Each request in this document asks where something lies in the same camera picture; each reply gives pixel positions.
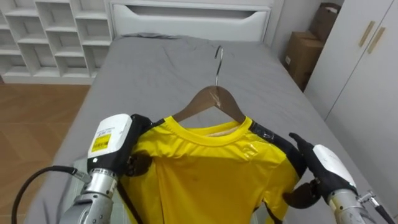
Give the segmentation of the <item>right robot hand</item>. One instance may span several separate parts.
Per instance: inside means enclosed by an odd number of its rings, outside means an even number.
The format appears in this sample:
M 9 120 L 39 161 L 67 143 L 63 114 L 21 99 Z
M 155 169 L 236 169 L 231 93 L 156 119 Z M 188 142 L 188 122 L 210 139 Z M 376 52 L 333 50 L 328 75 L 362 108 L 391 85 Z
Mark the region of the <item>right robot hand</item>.
M 321 198 L 327 201 L 339 190 L 347 190 L 355 198 L 358 196 L 352 175 L 331 149 L 322 144 L 312 144 L 297 133 L 289 133 L 289 136 L 296 142 L 305 165 L 313 175 L 310 182 L 282 195 L 289 206 L 297 209 L 309 208 Z

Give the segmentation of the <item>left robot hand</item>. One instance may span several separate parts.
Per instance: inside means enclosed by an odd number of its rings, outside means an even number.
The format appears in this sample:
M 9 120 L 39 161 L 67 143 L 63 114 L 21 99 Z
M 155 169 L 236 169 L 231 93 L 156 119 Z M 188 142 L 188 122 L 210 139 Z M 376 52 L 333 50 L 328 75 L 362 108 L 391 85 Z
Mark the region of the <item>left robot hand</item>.
M 103 119 L 87 153 L 87 171 L 106 169 L 121 177 L 127 173 L 129 158 L 139 138 L 164 123 L 139 114 L 115 114 Z

